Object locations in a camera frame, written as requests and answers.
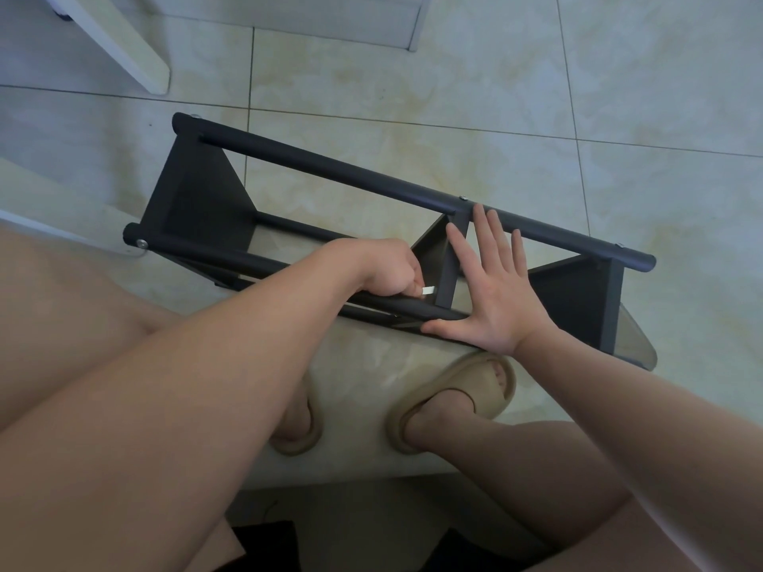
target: tile floor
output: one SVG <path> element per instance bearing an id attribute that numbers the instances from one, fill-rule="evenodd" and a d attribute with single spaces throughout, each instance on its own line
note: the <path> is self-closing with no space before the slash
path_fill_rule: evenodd
<path id="1" fill-rule="evenodd" d="M 657 371 L 763 423 L 763 0 L 434 0 L 414 54 L 128 18 L 172 67 L 165 97 L 42 0 L 0 0 L 0 156 L 139 216 L 179 110 L 652 252 L 652 273 L 626 274 L 624 303 L 657 348 Z M 265 211 L 411 242 L 432 220 L 231 158 Z M 304 253 L 286 237 L 255 244 Z M 559 256 L 543 245 L 529 254 Z M 224 297 L 161 259 L 125 261 L 104 264 L 170 308 Z M 380 425 L 464 348 L 400 335 L 338 321 L 312 366 L 323 441 L 293 460 L 266 450 L 248 485 L 449 469 L 400 458 Z M 520 373 L 501 420 L 562 416 Z"/>

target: slipper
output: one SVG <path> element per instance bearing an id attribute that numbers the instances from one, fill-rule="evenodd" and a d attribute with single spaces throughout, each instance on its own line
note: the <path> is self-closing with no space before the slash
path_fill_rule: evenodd
<path id="1" fill-rule="evenodd" d="M 315 385 L 310 373 L 305 373 L 302 381 L 308 388 L 308 409 L 310 410 L 310 431 L 301 439 L 271 438 L 270 444 L 282 455 L 300 455 L 311 450 L 323 434 L 323 413 L 318 405 Z"/>
<path id="2" fill-rule="evenodd" d="M 506 374 L 506 388 L 496 382 L 491 361 L 496 361 Z M 413 390 L 387 414 L 387 437 L 392 447 L 404 454 L 420 454 L 421 450 L 403 439 L 405 424 L 423 404 L 440 391 L 462 391 L 474 403 L 474 413 L 485 419 L 493 419 L 506 409 L 514 397 L 517 378 L 507 359 L 495 353 L 479 352 L 466 355 L 447 367 L 434 381 Z"/>

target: white furniture leg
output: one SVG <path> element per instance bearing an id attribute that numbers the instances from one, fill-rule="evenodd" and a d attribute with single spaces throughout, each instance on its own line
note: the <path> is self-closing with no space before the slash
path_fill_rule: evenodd
<path id="1" fill-rule="evenodd" d="M 91 247 L 141 256 L 125 245 L 122 229 L 132 215 L 82 197 L 39 174 L 0 158 L 0 219 Z"/>
<path id="2" fill-rule="evenodd" d="M 169 89 L 169 66 L 111 3 L 111 0 L 49 0 L 71 16 L 119 65 L 152 95 Z"/>

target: black tube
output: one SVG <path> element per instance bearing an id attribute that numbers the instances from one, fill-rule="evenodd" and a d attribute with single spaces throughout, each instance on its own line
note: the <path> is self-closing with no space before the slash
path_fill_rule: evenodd
<path id="1" fill-rule="evenodd" d="M 148 244 L 150 251 L 171 255 L 177 257 L 177 259 L 196 261 L 203 265 L 226 269 L 257 279 L 269 277 L 281 269 L 289 267 L 287 263 L 266 259 L 258 255 L 251 255 L 242 251 L 216 249 L 215 247 L 181 239 L 177 236 L 161 232 L 151 232 L 145 230 L 136 222 L 131 222 L 124 228 L 122 239 L 127 245 L 133 247 L 137 246 L 138 240 L 144 240 Z M 419 321 L 429 321 L 430 319 L 448 319 L 453 321 L 455 319 L 464 319 L 468 316 L 467 313 L 453 309 L 444 309 L 443 307 L 425 303 L 420 299 L 404 297 L 402 295 L 377 297 L 366 291 L 361 291 L 354 294 L 347 302 L 360 305 L 361 307 L 386 311 L 392 315 L 411 317 Z"/>
<path id="2" fill-rule="evenodd" d="M 210 120 L 194 118 L 188 114 L 176 113 L 172 117 L 172 128 L 176 134 L 194 133 L 200 137 L 202 142 L 219 146 L 225 150 L 280 164 L 287 168 L 327 178 L 330 181 L 348 184 L 351 187 L 381 194 L 384 197 L 394 198 L 404 203 L 415 204 L 418 207 L 438 213 L 471 213 L 474 205 L 472 201 L 454 197 L 451 194 L 434 191 L 419 184 L 369 171 L 367 168 L 360 168 L 354 164 L 311 153 Z M 504 230 L 519 229 L 523 236 L 534 241 L 582 255 L 592 255 L 600 259 L 615 259 L 622 262 L 625 267 L 637 271 L 650 271 L 654 269 L 657 262 L 653 255 L 641 251 L 593 239 L 579 232 L 527 219 L 524 216 L 507 213 L 499 209 L 496 211 L 501 217 Z"/>
<path id="3" fill-rule="evenodd" d="M 316 241 L 329 242 L 335 239 L 354 239 L 350 235 L 343 235 L 341 232 L 334 232 L 327 229 L 321 229 L 319 226 L 306 225 L 296 220 L 285 219 L 282 216 L 261 213 L 257 211 L 256 218 L 258 225 L 267 226 L 271 229 L 277 229 L 284 232 L 293 232 L 296 235 L 306 236 Z"/>

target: metal frame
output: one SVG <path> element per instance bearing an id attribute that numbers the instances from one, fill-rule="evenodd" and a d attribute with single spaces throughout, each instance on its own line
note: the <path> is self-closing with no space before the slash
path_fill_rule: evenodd
<path id="1" fill-rule="evenodd" d="M 467 317 L 451 308 L 460 267 L 445 238 L 445 224 L 453 222 L 465 234 L 472 201 L 187 114 L 175 114 L 172 127 L 177 138 L 143 218 L 124 229 L 127 244 L 155 251 L 221 287 L 242 290 L 252 283 L 241 275 L 262 279 L 288 267 L 247 252 L 257 226 L 321 242 L 349 237 L 257 211 L 225 156 L 224 149 L 230 150 L 442 213 L 412 246 L 425 284 L 436 292 L 425 300 L 361 292 L 340 316 L 413 333 L 419 333 L 423 321 Z M 612 353 L 623 270 L 650 271 L 655 257 L 496 211 L 504 230 L 521 229 L 525 238 L 579 253 L 531 270 L 530 282 L 559 326 Z"/>

